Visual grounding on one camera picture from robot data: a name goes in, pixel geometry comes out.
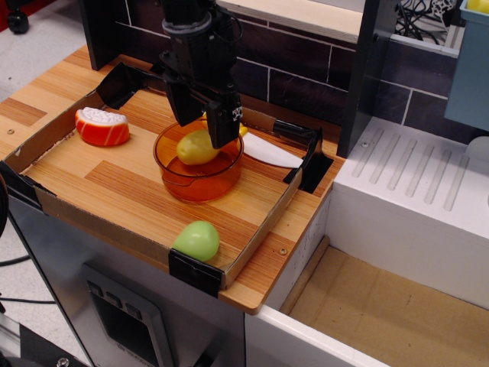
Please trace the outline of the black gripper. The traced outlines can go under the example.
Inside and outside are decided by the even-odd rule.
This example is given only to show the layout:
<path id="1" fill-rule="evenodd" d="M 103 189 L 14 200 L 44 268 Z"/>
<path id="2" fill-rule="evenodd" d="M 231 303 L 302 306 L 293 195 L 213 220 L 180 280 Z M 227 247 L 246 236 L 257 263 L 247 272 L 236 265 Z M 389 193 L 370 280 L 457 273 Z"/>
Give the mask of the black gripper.
<path id="1" fill-rule="evenodd" d="M 164 22 L 172 50 L 160 60 L 165 66 L 164 88 L 180 126 L 202 116 L 205 107 L 209 136 L 214 148 L 235 140 L 242 119 L 241 98 L 231 76 L 236 64 L 238 37 L 231 22 Z"/>

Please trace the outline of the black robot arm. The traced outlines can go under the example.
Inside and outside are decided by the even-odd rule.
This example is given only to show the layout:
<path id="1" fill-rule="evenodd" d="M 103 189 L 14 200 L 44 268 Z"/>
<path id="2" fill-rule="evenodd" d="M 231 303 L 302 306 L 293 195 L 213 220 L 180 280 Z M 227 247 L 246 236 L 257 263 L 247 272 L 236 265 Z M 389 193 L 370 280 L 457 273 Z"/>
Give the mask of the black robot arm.
<path id="1" fill-rule="evenodd" d="M 164 88 L 177 122 L 188 125 L 207 118 L 214 148 L 238 137 L 241 98 L 231 71 L 240 21 L 214 1 L 163 1 L 162 28 L 171 50 L 160 55 Z"/>

